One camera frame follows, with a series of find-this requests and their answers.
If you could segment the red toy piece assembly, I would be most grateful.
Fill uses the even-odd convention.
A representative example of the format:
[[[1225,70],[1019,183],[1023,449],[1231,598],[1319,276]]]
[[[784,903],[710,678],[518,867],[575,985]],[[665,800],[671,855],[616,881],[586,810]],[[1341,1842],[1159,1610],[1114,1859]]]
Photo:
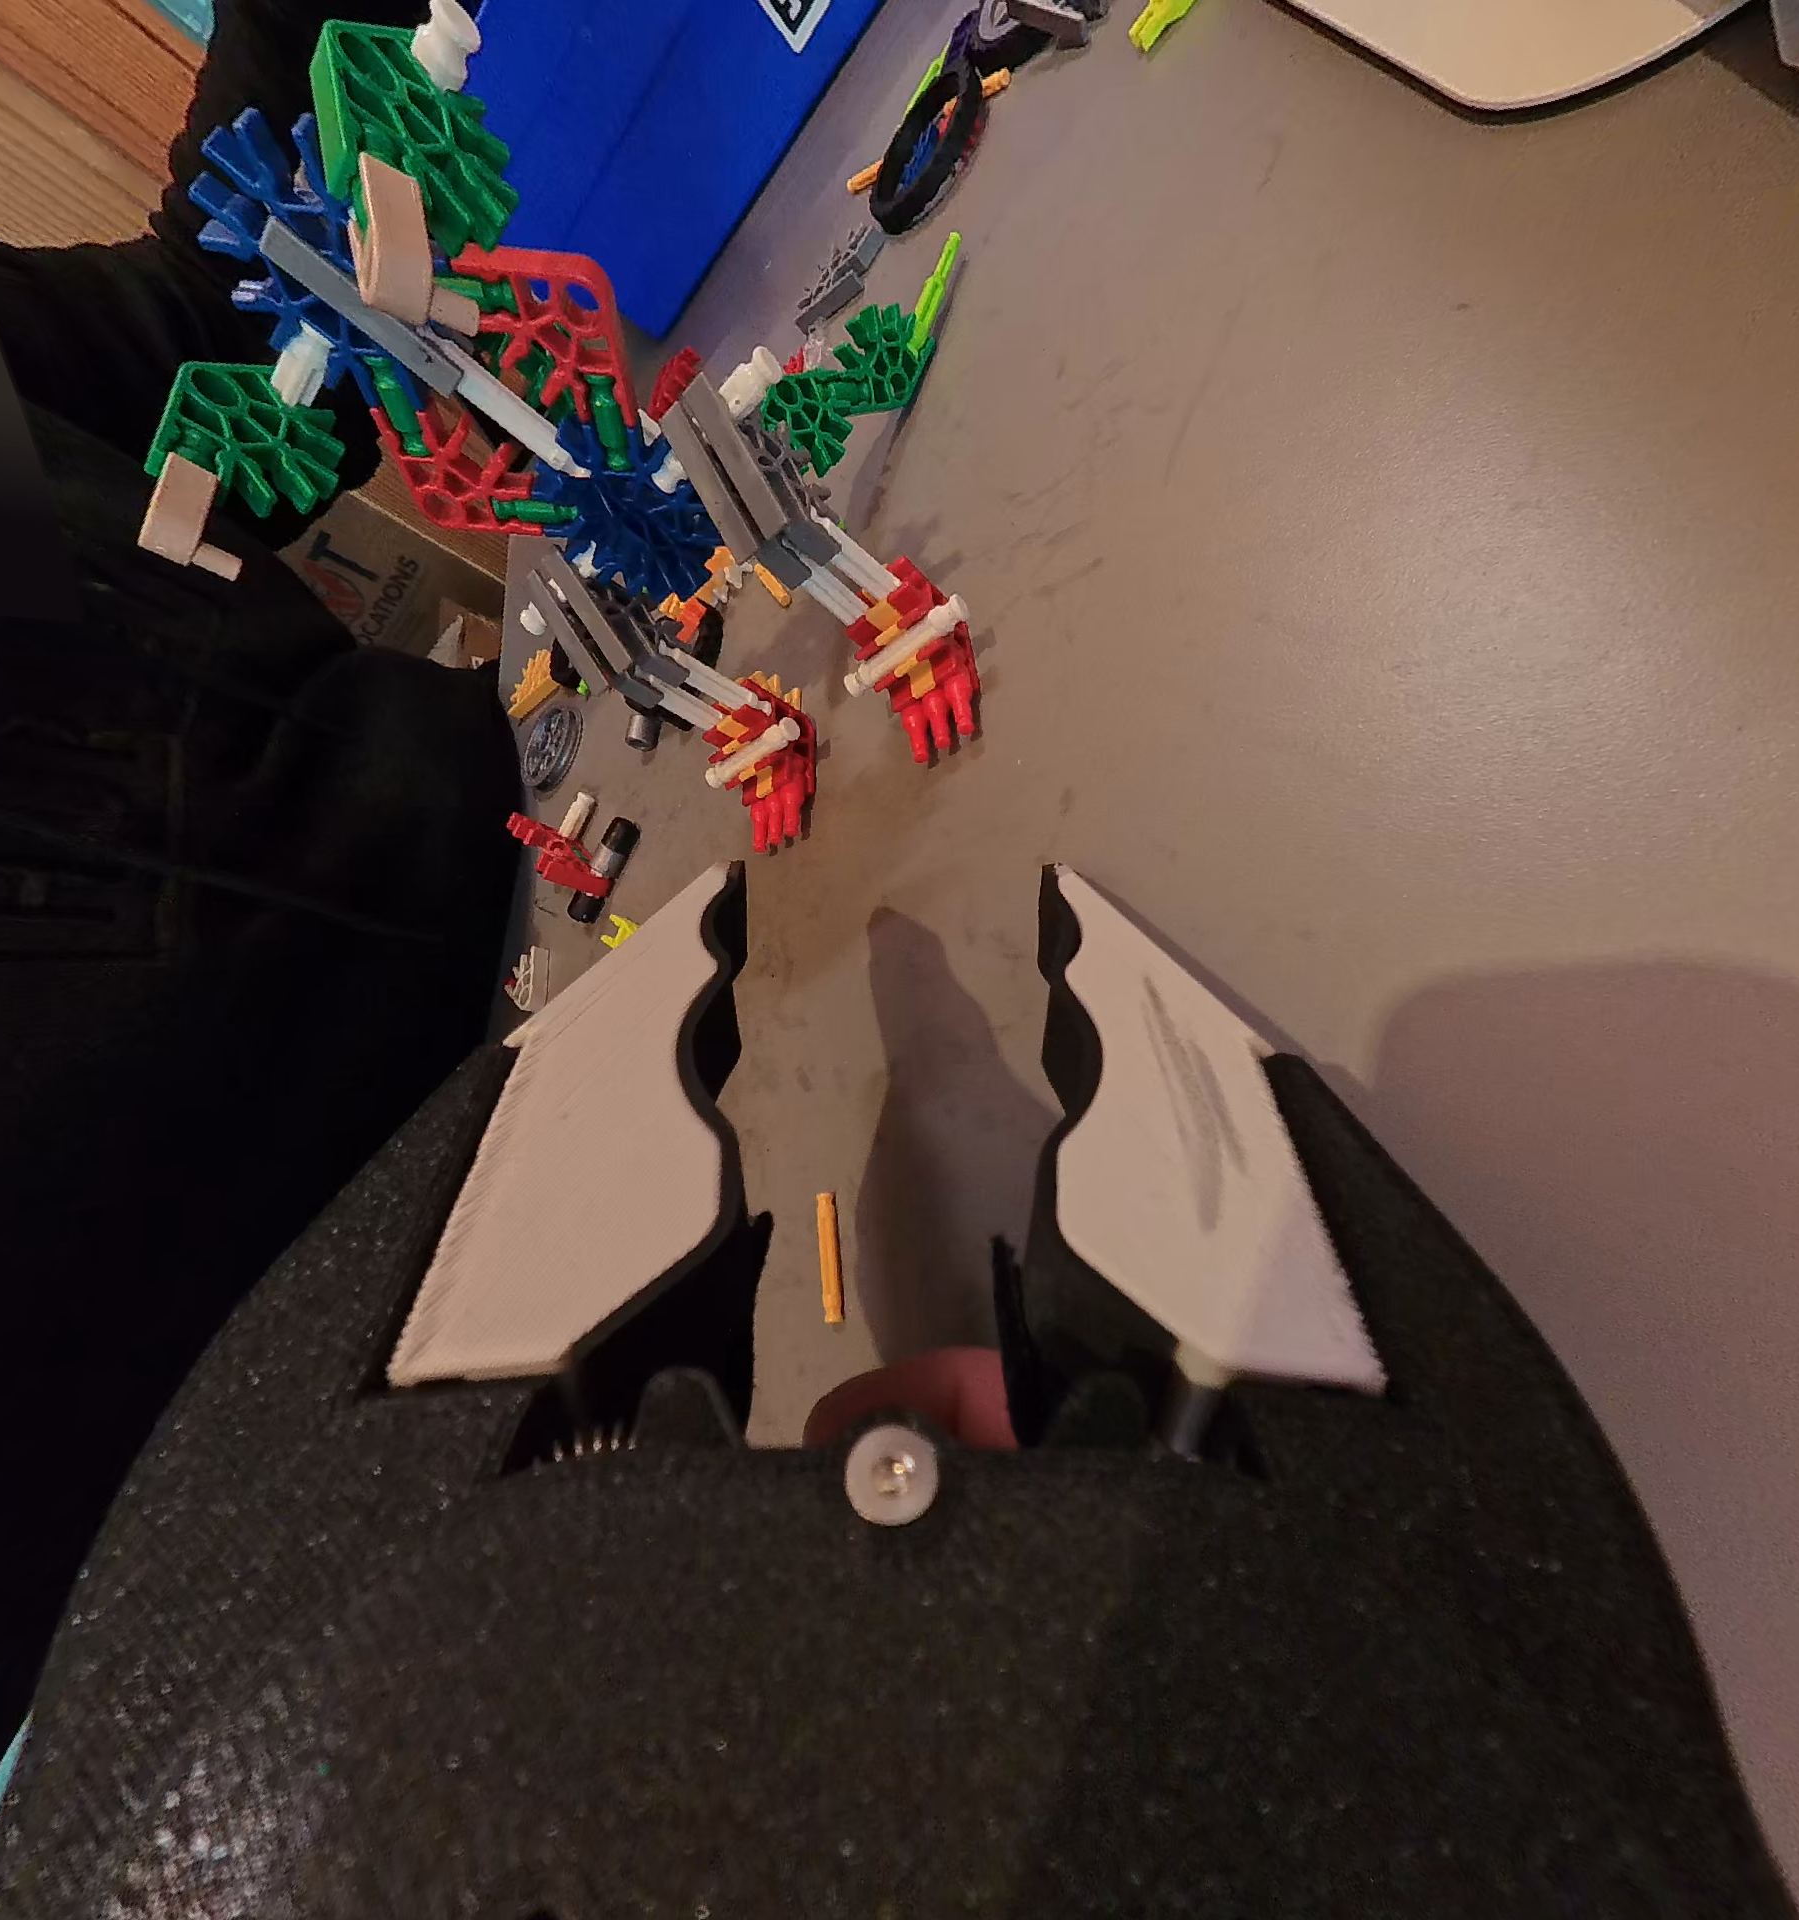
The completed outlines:
[[[537,877],[568,890],[568,917],[577,925],[598,922],[642,832],[636,823],[616,814],[600,828],[598,846],[588,848],[582,831],[595,804],[595,797],[580,788],[558,826],[516,810],[507,818],[507,831],[532,851]]]

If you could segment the white monitor stand base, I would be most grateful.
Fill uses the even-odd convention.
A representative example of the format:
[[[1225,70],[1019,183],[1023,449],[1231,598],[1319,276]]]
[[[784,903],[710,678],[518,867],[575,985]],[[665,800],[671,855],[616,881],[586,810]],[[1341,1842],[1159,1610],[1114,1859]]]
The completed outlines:
[[[1738,2],[1294,2],[1459,109],[1545,109],[1680,51]]]

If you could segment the blue plastic bin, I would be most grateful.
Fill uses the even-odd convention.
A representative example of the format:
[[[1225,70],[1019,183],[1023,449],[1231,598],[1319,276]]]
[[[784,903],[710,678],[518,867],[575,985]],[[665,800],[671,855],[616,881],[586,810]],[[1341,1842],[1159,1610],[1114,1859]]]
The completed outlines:
[[[877,2],[486,2],[467,89],[509,151],[503,246],[586,255],[667,334]]]

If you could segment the printed cardboard box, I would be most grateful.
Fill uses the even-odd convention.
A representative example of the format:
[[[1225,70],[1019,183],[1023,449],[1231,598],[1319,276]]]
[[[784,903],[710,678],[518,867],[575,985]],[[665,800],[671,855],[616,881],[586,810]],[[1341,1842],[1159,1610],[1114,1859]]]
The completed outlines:
[[[503,539],[431,526],[374,490],[334,499],[280,558],[374,651],[424,659],[451,610],[499,619],[503,606]]]

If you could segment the person's right hand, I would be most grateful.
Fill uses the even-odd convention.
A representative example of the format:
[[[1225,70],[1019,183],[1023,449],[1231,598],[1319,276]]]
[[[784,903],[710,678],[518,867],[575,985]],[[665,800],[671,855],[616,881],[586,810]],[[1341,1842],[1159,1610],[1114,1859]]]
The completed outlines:
[[[807,1413],[802,1445],[832,1445],[884,1413],[926,1421],[964,1446],[1017,1450],[997,1349],[937,1348],[842,1380]]]

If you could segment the large black toy tyre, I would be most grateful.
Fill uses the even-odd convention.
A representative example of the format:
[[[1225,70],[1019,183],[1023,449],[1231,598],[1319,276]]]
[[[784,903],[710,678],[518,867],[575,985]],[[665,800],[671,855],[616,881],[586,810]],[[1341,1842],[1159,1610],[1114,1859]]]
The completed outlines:
[[[879,229],[899,237],[926,220],[977,147],[987,110],[982,73],[969,61],[946,64],[915,96],[869,188]]]

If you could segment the green fan connector assembly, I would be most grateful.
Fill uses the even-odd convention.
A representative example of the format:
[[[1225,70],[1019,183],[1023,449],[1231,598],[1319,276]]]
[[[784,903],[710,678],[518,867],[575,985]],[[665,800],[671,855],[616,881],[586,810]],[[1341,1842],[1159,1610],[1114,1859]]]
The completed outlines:
[[[823,330],[802,334],[798,353],[778,362],[756,350],[721,382],[726,412],[784,442],[796,465],[828,475],[846,456],[852,424],[872,415],[904,415],[932,366],[937,318],[960,264],[953,229],[911,309],[869,300]]]

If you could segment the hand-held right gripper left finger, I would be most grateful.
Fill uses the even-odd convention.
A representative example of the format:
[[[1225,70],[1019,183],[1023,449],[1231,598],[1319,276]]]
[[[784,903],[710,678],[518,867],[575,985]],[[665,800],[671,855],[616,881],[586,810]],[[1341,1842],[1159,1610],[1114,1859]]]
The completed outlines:
[[[582,1436],[685,1369],[746,1435],[757,1283],[719,1093],[748,885],[716,862],[530,1016],[386,1367],[391,1389],[552,1380]]]

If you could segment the colourful construction toy model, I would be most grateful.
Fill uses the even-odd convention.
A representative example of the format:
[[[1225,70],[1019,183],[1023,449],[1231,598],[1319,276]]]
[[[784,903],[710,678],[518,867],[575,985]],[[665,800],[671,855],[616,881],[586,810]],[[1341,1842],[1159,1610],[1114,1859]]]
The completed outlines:
[[[138,544],[235,579],[207,539],[219,497],[260,517],[331,499],[336,420],[316,400],[351,382],[435,526],[516,544],[503,615],[552,652],[561,695],[665,709],[756,851],[782,848],[814,800],[818,729],[776,675],[719,672],[721,593],[757,560],[809,597],[848,646],[842,695],[887,697],[918,764],[978,733],[969,610],[866,552],[823,475],[734,420],[690,353],[636,404],[603,267],[501,245],[516,196],[467,89],[478,50],[463,5],[415,29],[336,17],[288,148],[252,109],[202,138],[198,242],[256,267],[233,300],[269,321],[271,359],[179,366]]]

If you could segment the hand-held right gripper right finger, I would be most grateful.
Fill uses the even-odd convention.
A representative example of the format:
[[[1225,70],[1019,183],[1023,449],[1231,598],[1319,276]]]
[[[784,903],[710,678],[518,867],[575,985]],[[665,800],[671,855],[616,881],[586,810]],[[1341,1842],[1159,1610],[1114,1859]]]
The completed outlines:
[[[1039,877],[1039,1065],[1058,1102],[994,1304],[1019,1446],[1103,1386],[1197,1455],[1242,1382],[1378,1402],[1387,1369],[1271,1091],[1271,1047],[1066,864]]]

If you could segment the dark grey connector piece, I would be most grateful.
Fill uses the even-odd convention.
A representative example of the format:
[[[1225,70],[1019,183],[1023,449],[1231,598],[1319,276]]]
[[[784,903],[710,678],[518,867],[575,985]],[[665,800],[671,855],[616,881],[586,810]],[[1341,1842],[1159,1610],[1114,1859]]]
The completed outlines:
[[[794,326],[807,334],[823,330],[838,314],[861,307],[872,264],[887,246],[879,224],[861,224],[825,258],[812,286],[794,309]]]

